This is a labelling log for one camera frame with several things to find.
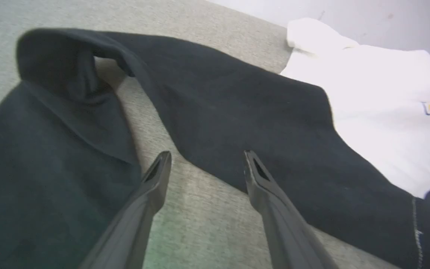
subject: white wall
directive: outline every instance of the white wall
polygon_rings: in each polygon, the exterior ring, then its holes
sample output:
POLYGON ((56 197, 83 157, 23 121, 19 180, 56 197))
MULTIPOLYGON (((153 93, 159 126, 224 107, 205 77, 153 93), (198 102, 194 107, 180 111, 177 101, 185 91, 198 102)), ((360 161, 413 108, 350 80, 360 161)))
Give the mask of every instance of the white wall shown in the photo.
POLYGON ((430 0, 209 0, 286 27, 311 17, 360 44, 430 53, 430 0))

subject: beige textured surface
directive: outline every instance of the beige textured surface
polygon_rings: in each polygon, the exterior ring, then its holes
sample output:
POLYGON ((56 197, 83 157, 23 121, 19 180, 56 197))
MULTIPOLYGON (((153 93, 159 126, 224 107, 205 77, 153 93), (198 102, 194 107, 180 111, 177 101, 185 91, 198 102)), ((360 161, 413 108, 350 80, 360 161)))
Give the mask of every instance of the beige textured surface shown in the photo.
MULTIPOLYGON (((203 0, 0 0, 0 100, 18 82, 17 37, 35 27, 77 27, 183 38, 217 48, 269 71, 288 60, 285 29, 203 0)), ((173 154, 167 201, 154 219, 144 267, 271 268, 260 216, 246 194, 184 160, 134 78, 111 62, 100 73, 117 88, 142 167, 157 153, 173 154)), ((341 268, 391 268, 317 232, 341 268)))

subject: black garment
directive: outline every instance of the black garment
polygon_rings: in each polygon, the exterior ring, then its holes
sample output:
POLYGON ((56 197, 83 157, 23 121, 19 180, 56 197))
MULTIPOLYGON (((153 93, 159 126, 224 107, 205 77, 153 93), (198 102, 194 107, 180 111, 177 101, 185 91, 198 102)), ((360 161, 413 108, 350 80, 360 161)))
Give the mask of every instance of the black garment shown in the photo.
POLYGON ((0 268, 76 268, 140 183, 94 56, 137 77, 196 166, 245 191, 252 149, 311 225, 402 268, 430 268, 429 201, 343 142, 321 88, 188 41, 74 29, 18 44, 22 81, 0 105, 0 268))

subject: gray carpet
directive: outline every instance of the gray carpet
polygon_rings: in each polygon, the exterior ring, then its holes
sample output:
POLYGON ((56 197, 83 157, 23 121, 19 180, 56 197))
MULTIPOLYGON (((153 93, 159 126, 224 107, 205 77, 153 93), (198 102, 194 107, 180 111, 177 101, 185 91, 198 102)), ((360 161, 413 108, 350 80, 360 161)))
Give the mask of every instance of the gray carpet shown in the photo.
MULTIPOLYGON (((285 28, 204 0, 0 0, 0 101, 19 80, 16 40, 35 27, 173 36, 276 73, 290 55, 285 28)), ((101 76, 121 97, 143 168, 162 150, 174 155, 167 201, 154 219, 144 267, 271 268, 261 217, 246 194, 184 160, 137 80, 126 78, 111 61, 99 59, 98 65, 101 76)), ((341 268, 393 268, 316 233, 341 268)))

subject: gray surface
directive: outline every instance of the gray surface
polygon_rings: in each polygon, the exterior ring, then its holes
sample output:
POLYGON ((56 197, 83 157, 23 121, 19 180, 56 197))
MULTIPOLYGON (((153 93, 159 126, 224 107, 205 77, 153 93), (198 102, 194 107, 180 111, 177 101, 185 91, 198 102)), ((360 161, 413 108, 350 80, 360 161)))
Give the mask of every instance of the gray surface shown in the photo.
MULTIPOLYGON (((174 36, 273 72, 282 70, 290 54, 282 27, 203 0, 0 0, 0 101, 18 82, 15 41, 34 27, 174 36)), ((162 150, 174 157, 167 201, 154 219, 144 267, 271 268, 261 218, 246 194, 184 160, 137 80, 125 78, 110 61, 99 66, 121 97, 143 168, 162 150)), ((329 235, 317 235, 341 268, 391 268, 329 235)))

